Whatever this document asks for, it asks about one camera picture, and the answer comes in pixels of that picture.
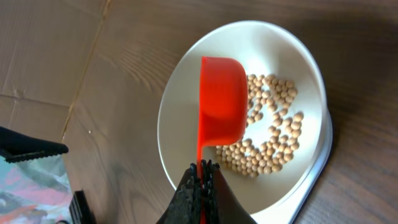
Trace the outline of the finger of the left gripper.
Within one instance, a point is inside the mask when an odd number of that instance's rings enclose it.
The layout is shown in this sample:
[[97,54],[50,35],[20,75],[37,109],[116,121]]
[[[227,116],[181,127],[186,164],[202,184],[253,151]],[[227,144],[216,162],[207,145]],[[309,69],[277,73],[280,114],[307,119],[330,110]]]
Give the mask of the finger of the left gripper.
[[1,157],[7,163],[58,156],[68,151],[64,144],[32,138],[1,127]]

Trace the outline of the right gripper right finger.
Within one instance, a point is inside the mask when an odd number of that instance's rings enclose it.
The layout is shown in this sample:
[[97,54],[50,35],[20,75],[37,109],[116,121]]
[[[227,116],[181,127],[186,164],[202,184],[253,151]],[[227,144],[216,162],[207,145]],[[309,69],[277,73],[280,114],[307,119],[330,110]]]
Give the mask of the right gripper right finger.
[[201,161],[206,224],[256,224],[238,202],[218,163]]

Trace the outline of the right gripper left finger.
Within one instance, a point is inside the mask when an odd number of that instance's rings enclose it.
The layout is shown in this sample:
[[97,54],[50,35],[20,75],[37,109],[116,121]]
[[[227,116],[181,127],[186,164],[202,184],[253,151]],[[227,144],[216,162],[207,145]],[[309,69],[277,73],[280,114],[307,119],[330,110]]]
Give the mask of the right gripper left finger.
[[201,220],[201,182],[197,165],[192,163],[157,224],[199,224]]

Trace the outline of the white digital kitchen scale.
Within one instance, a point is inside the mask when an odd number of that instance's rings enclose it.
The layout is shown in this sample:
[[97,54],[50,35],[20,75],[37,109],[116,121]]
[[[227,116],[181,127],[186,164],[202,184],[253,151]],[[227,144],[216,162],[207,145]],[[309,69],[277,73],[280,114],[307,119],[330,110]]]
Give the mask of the white digital kitchen scale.
[[299,180],[298,186],[289,193],[281,202],[269,208],[251,214],[257,223],[293,223],[297,218],[303,204],[310,195],[323,168],[327,164],[333,142],[333,125],[330,112],[326,109],[326,115],[322,120],[321,135],[314,156],[309,168],[305,171],[304,177]]

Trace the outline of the red plastic measuring scoop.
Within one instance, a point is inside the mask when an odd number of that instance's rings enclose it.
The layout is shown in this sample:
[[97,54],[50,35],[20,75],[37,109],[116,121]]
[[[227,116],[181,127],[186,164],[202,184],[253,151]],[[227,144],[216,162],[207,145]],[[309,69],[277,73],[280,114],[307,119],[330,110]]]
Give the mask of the red plastic measuring scoop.
[[243,66],[225,57],[201,58],[197,166],[203,174],[203,148],[237,142],[244,135],[248,110],[248,84]]

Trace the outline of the soybeans in bowl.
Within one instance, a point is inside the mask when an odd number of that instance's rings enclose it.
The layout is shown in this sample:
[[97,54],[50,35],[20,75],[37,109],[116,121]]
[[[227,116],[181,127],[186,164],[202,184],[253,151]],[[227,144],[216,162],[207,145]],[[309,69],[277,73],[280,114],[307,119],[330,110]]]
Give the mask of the soybeans in bowl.
[[298,95],[292,80],[275,75],[250,74],[248,115],[244,136],[235,143],[216,146],[216,159],[227,169],[257,177],[282,170],[294,158],[302,132],[303,113],[290,113]]

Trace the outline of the white ceramic bowl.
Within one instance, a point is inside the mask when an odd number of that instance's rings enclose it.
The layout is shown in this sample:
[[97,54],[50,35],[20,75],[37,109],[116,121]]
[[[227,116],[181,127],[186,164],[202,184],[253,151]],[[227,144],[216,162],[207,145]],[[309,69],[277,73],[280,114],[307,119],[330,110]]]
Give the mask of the white ceramic bowl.
[[256,178],[231,170],[223,175],[251,215],[281,202],[294,191],[314,156],[326,115],[326,91],[319,68],[306,46],[287,30],[261,21],[239,21],[219,27],[196,42],[175,67],[160,104],[157,137],[164,171],[176,187],[196,158],[200,59],[228,57],[248,75],[275,75],[292,80],[298,95],[289,112],[303,113],[300,147],[282,170]]

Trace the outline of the colourful patterned floor mat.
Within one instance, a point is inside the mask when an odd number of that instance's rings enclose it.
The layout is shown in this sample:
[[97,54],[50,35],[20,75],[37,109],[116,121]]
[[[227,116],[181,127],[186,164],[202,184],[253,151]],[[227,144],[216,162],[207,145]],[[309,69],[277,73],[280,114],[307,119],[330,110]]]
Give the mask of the colourful patterned floor mat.
[[1,223],[71,223],[72,197],[62,156],[1,159]]

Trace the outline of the cardboard box edge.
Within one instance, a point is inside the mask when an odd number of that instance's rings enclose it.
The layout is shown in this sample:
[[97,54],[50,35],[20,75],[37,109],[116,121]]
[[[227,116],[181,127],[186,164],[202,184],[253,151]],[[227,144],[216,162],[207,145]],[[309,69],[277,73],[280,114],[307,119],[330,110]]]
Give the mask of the cardboard box edge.
[[59,141],[109,1],[1,0],[1,126]]

